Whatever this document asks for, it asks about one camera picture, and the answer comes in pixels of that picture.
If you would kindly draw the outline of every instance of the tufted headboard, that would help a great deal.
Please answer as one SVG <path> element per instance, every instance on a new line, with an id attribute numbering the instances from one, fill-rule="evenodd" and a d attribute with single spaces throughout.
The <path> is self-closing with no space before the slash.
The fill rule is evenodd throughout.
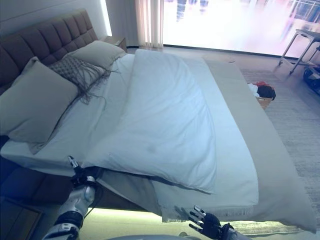
<path id="1" fill-rule="evenodd" d="M 0 95 L 37 56 L 49 65 L 97 40 L 85 9 L 57 16 L 0 39 Z"/>

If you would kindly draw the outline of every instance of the white wall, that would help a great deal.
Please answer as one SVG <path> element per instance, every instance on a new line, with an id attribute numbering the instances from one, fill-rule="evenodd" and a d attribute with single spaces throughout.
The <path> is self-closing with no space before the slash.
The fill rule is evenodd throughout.
<path id="1" fill-rule="evenodd" d="M 0 36 L 80 8 L 87 10 L 98 38 L 111 34 L 105 0 L 0 0 Z"/>
<path id="2" fill-rule="evenodd" d="M 135 0 L 106 0 L 112 35 L 125 37 L 127 46 L 138 46 Z"/>

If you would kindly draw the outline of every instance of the carpet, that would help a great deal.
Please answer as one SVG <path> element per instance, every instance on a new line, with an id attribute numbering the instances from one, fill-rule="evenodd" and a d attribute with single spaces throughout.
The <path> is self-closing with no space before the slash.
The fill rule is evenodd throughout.
<path id="1" fill-rule="evenodd" d="M 277 130 L 296 167 L 316 214 L 320 229 L 320 117 L 271 71 L 241 70 L 248 83 L 265 81 L 275 88 L 276 98 L 265 112 Z M 243 229 L 259 233 L 258 226 Z M 272 233 L 298 232 L 299 228 L 275 223 Z"/>

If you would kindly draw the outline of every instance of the gray pillow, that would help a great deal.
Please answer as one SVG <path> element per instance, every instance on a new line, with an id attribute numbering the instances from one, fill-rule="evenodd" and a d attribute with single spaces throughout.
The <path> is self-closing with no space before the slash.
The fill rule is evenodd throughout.
<path id="1" fill-rule="evenodd" d="M 92 95 L 90 89 L 110 75 L 110 71 L 71 55 L 67 55 L 48 67 L 75 84 L 78 88 L 78 97 L 86 104 L 89 103 Z"/>
<path id="2" fill-rule="evenodd" d="M 18 142 L 46 142 L 77 93 L 73 83 L 40 63 L 37 57 L 31 58 L 0 96 L 0 135 Z"/>
<path id="3" fill-rule="evenodd" d="M 122 48 L 110 43 L 93 41 L 87 46 L 69 53 L 69 55 L 106 70 L 111 70 L 114 61 L 126 55 L 126 52 Z"/>

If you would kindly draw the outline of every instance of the bedroom floor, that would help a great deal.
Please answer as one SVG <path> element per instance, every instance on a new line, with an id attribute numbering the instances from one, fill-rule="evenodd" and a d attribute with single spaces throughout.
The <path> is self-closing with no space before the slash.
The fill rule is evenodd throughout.
<path id="1" fill-rule="evenodd" d="M 134 54 L 135 48 L 129 48 L 128 53 Z M 276 67 L 279 61 L 277 57 L 257 56 L 242 53 L 226 53 L 208 50 L 184 49 L 165 47 L 161 51 L 176 54 L 187 58 L 206 57 L 212 60 L 223 62 L 234 62 L 240 69 L 246 70 L 267 70 L 272 71 L 289 89 L 295 92 L 312 111 L 320 116 L 320 96 L 315 94 L 303 81 L 304 68 L 298 66 L 295 72 L 288 76 L 290 66 L 282 64 Z M 33 238 L 41 239 L 47 229 L 53 224 L 56 218 L 58 206 L 45 205 L 37 206 L 43 210 L 44 217 L 39 223 Z M 161 223 L 161 219 L 152 213 L 142 214 L 134 211 L 94 210 L 85 220 L 79 239 L 102 240 L 123 235 L 137 234 L 171 234 L 178 235 L 180 232 L 187 232 L 196 236 L 196 232 L 188 227 L 186 223 Z M 268 236 L 257 236 L 255 240 L 319 240 L 320 231 L 317 235 L 309 232 L 292 234 L 273 234 Z"/>

